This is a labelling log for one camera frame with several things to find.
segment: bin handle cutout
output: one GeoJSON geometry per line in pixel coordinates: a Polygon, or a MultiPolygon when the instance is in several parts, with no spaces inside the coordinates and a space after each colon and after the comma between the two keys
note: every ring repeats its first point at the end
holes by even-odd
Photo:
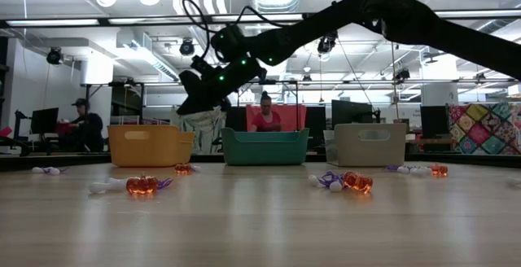
{"type": "Polygon", "coordinates": [[[125,139],[127,140],[148,140],[150,138],[149,132],[143,131],[132,131],[125,133],[125,139]]]}
{"type": "Polygon", "coordinates": [[[386,129],[364,129],[358,132],[358,138],[367,142],[382,142],[391,138],[391,133],[386,129]]]}

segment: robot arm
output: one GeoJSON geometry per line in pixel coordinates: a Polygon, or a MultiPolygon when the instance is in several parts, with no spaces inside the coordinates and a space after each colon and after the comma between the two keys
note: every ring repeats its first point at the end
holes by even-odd
{"type": "Polygon", "coordinates": [[[407,45],[427,45],[492,70],[521,78],[514,65],[521,46],[485,33],[440,19],[416,0],[342,0],[304,18],[298,24],[263,32],[255,37],[242,35],[236,24],[217,32],[212,47],[225,68],[213,68],[198,56],[192,72],[180,75],[188,99],[177,113],[201,112],[216,106],[228,94],[254,77],[264,79],[266,71],[256,61],[274,66],[289,58],[299,47],[347,24],[359,24],[382,34],[390,41],[407,45]]]}

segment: orange plastic object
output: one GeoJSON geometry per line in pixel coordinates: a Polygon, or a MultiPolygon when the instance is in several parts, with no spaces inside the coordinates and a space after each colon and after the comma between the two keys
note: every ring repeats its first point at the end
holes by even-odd
{"type": "Polygon", "coordinates": [[[175,169],[177,175],[188,175],[192,172],[192,167],[189,164],[178,164],[175,169]]]}
{"type": "Polygon", "coordinates": [[[362,174],[346,172],[344,174],[344,185],[353,190],[369,193],[373,187],[373,179],[362,174]]]}
{"type": "Polygon", "coordinates": [[[155,177],[131,177],[127,180],[127,191],[130,194],[150,194],[157,191],[159,182],[155,177]]]}
{"type": "Polygon", "coordinates": [[[175,125],[110,125],[112,163],[119,167],[171,167],[190,161],[194,132],[175,125]]]}
{"type": "Polygon", "coordinates": [[[433,176],[446,177],[447,174],[449,173],[449,168],[446,167],[445,165],[432,165],[429,167],[432,170],[433,176]]]}

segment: colorful patchwork quilt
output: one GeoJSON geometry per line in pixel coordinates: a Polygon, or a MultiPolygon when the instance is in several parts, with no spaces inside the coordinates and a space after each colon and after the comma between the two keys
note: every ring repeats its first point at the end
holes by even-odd
{"type": "Polygon", "coordinates": [[[469,104],[449,107],[456,150],[476,155],[521,155],[521,105],[469,104]]]}

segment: beige bin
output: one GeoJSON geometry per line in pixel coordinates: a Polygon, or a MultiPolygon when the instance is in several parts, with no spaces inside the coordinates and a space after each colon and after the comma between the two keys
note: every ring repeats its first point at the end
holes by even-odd
{"type": "Polygon", "coordinates": [[[194,133],[174,125],[109,125],[112,163],[119,167],[168,167],[190,161],[194,133]]]}
{"type": "Polygon", "coordinates": [[[345,124],[324,131],[326,159],[337,166],[403,165],[406,124],[345,124]]]}

